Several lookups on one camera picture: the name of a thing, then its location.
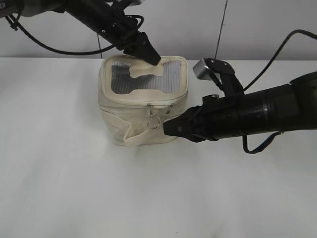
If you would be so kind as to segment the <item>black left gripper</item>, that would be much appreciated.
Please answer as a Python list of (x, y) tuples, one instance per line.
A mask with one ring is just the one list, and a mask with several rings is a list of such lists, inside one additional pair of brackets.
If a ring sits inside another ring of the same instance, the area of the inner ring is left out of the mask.
[(118, 48), (124, 50), (126, 55), (158, 65), (160, 55), (153, 48), (147, 34), (139, 31), (144, 22), (143, 16), (126, 15), (122, 9), (111, 7), (94, 7), (91, 12), (97, 33), (111, 43), (110, 46), (92, 53)]

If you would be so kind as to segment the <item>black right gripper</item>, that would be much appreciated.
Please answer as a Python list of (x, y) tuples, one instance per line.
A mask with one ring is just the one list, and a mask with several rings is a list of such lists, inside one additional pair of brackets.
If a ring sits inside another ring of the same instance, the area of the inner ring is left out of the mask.
[(237, 97), (203, 97), (203, 104), (187, 109), (181, 115), (163, 123), (164, 135), (185, 137), (199, 143), (231, 137), (243, 137), (240, 107), (244, 95)]

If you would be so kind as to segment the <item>black silver robot arm right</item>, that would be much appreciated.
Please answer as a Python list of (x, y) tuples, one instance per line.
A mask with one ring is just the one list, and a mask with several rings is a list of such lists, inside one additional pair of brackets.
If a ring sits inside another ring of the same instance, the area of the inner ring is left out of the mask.
[(236, 97), (203, 97), (200, 106), (163, 124), (165, 135), (193, 142), (317, 128), (317, 74)]

